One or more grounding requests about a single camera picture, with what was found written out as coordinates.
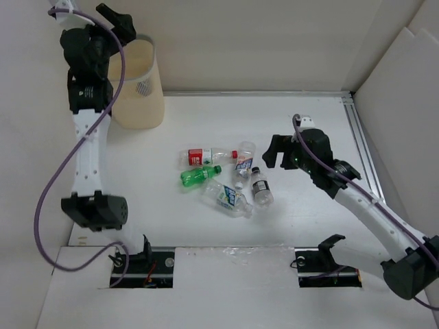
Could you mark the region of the clear bottle green white label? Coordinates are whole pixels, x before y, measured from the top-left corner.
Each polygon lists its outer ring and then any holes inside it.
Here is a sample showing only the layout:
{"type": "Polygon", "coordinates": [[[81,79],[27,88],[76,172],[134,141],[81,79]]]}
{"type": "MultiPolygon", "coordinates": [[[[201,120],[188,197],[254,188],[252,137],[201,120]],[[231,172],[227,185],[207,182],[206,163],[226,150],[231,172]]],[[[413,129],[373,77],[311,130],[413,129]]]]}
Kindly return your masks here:
{"type": "Polygon", "coordinates": [[[229,217],[251,217],[253,205],[246,196],[217,180],[207,180],[202,186],[201,200],[229,217]]]}

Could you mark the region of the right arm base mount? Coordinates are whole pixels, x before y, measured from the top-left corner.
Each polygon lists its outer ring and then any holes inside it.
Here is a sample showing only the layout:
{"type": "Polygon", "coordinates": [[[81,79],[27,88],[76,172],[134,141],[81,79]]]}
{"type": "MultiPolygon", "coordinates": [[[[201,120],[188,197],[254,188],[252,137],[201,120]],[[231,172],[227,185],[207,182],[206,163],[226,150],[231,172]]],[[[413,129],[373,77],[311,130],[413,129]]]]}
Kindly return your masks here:
{"type": "Polygon", "coordinates": [[[334,261],[331,248],[345,237],[334,234],[317,247],[295,247],[290,267],[297,271],[300,288],[362,288],[359,270],[334,261]]]}

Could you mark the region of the green plastic bottle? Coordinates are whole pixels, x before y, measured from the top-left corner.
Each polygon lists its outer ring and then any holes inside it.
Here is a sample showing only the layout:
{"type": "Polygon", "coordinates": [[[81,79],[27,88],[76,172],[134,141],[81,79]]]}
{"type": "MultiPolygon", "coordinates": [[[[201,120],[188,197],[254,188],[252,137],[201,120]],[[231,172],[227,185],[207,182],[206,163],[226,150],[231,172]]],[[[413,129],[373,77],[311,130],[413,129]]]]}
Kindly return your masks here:
{"type": "Polygon", "coordinates": [[[209,178],[213,178],[222,172],[220,165],[203,166],[189,171],[183,171],[180,174],[180,180],[184,187],[192,187],[194,185],[202,184],[209,178]]]}

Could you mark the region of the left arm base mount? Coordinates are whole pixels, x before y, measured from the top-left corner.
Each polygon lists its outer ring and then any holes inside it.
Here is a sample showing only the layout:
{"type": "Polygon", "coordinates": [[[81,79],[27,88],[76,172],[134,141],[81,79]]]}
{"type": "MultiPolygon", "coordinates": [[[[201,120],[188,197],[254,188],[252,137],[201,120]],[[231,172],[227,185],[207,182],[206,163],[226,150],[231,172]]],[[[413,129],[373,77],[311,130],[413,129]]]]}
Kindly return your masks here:
{"type": "Polygon", "coordinates": [[[174,283],[174,248],[153,248],[147,259],[144,254],[130,255],[127,273],[122,276],[126,255],[116,251],[112,261],[110,288],[170,289],[174,283]]]}

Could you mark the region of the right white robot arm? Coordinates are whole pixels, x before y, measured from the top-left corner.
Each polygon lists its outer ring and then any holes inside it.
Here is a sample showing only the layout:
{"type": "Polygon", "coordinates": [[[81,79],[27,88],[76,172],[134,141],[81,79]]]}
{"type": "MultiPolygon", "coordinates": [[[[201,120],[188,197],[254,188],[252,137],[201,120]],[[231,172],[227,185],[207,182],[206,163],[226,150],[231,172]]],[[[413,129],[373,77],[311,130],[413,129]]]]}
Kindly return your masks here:
{"type": "Polygon", "coordinates": [[[438,237],[428,237],[404,222],[372,191],[356,180],[359,172],[334,158],[329,137],[316,128],[292,136],[275,134],[262,159],[273,168],[278,154],[281,168],[304,171],[314,185],[349,210],[378,239],[378,245],[350,243],[334,234],[318,245],[318,264],[324,275],[353,267],[382,278],[404,300],[416,296],[438,279],[438,237]]]}

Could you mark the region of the clear bottle red label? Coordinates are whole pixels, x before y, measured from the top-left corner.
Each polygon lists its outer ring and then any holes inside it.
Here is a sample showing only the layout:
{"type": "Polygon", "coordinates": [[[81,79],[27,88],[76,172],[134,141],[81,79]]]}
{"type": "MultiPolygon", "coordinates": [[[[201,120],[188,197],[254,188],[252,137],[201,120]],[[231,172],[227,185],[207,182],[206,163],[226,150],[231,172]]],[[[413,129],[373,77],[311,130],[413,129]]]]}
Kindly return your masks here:
{"type": "Polygon", "coordinates": [[[223,148],[184,149],[179,153],[178,168],[227,165],[237,159],[237,150],[223,148]]]}

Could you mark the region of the clear bottle black label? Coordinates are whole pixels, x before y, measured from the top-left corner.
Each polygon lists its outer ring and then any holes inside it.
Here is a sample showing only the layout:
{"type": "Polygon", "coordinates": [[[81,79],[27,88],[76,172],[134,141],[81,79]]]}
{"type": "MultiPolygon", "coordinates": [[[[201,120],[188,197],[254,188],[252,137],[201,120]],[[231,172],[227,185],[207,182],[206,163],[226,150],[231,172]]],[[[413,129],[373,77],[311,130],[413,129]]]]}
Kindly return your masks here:
{"type": "Polygon", "coordinates": [[[259,167],[253,167],[251,173],[251,185],[254,200],[259,206],[269,206],[274,197],[270,190],[267,177],[259,167]]]}

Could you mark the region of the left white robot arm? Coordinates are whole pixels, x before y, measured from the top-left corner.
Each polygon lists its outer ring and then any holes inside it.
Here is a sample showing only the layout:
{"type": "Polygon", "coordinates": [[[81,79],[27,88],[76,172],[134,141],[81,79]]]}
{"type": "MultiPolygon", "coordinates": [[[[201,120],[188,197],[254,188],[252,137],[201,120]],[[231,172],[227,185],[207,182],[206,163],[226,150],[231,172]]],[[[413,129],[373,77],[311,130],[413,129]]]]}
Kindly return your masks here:
{"type": "Polygon", "coordinates": [[[70,1],[60,1],[54,9],[57,19],[73,23],[60,37],[69,65],[69,109],[77,139],[72,153],[75,178],[70,196],[61,200],[61,209],[81,228],[121,242],[130,265],[137,271],[147,271],[153,262],[149,241],[128,227],[128,203],[125,197],[110,192],[106,175],[111,108],[122,89],[113,88],[108,79],[110,58],[121,55],[123,47],[137,37],[132,17],[99,4],[96,10],[112,24],[109,29],[80,13],[70,1]]]}

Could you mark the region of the clear bottle orange blue label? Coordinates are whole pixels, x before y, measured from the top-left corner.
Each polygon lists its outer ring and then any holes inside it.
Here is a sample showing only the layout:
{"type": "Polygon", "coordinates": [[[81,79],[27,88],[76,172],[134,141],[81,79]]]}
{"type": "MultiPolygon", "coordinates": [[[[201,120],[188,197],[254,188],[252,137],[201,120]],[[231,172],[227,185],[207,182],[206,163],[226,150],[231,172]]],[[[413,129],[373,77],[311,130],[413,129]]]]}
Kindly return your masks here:
{"type": "Polygon", "coordinates": [[[256,145],[253,142],[243,141],[239,144],[233,169],[233,185],[237,190],[242,190],[250,179],[255,151],[256,145]]]}

